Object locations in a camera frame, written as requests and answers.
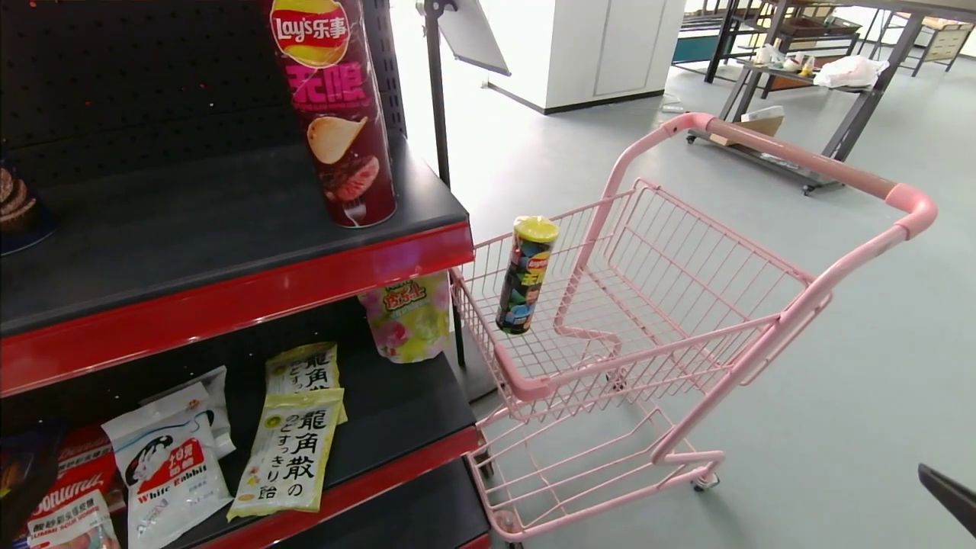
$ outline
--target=pink shopping cart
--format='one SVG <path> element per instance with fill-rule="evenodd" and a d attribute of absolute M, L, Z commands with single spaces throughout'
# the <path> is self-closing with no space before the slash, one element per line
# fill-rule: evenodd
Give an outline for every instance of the pink shopping cart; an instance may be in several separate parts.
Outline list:
<path fill-rule="evenodd" d="M 908 215 L 813 276 L 658 185 L 638 178 L 619 191 L 637 156 L 688 129 L 810 168 Z M 599 201 L 552 219 L 560 237 L 528 333 L 509 336 L 494 323 L 511 235 L 479 244 L 474 262 L 455 269 L 453 291 L 504 401 L 478 423 L 483 444 L 468 456 L 493 528 L 519 546 L 674 486 L 715 486 L 725 453 L 696 450 L 688 433 L 790 344 L 834 286 L 936 214 L 912 187 L 687 113 L 625 150 Z M 603 442 L 574 439 L 597 414 L 630 423 L 600 427 Z M 534 448 L 552 454 L 556 440 L 582 447 L 541 461 Z"/>

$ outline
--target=floral snack bag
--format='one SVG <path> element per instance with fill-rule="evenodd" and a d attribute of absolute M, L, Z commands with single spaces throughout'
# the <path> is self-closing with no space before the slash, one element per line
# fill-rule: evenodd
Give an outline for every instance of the floral snack bag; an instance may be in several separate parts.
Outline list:
<path fill-rule="evenodd" d="M 432 359 L 448 337 L 447 272 L 418 276 L 359 296 L 377 351 L 398 364 Z"/>

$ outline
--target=yellow candy package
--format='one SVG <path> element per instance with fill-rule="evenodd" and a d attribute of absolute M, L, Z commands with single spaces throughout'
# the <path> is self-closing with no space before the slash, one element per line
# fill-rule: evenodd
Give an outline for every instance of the yellow candy package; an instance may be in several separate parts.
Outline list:
<path fill-rule="evenodd" d="M 447 346 L 447 273 L 418 276 L 359 296 L 380 355 L 396 363 L 432 359 Z"/>
<path fill-rule="evenodd" d="M 267 395 L 227 519 L 318 511 L 342 389 Z"/>
<path fill-rule="evenodd" d="M 311 343 L 285 351 L 264 363 L 269 395 L 295 395 L 320 389 L 339 389 L 339 345 Z M 339 424 L 347 420 L 339 409 Z"/>

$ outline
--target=cart handle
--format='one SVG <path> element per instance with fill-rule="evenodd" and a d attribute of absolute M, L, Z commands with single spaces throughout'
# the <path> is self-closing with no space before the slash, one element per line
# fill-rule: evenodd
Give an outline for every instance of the cart handle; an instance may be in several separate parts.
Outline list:
<path fill-rule="evenodd" d="M 680 114 L 628 147 L 614 165 L 604 196 L 617 193 L 624 172 L 636 157 L 665 139 L 690 129 L 709 132 L 760 152 L 778 156 L 884 200 L 889 206 L 909 214 L 895 222 L 895 225 L 905 230 L 906 239 L 928 229 L 938 215 L 935 203 L 924 192 L 910 185 L 896 184 L 843 162 L 756 133 L 704 112 Z"/>

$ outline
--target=yellow-lid chips can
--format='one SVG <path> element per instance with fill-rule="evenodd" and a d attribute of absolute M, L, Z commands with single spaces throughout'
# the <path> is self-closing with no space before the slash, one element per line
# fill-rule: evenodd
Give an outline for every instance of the yellow-lid chips can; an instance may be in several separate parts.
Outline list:
<path fill-rule="evenodd" d="M 495 317 L 503 332 L 518 335 L 529 331 L 549 254 L 558 237 L 559 226 L 545 217 L 515 218 L 508 271 Z"/>

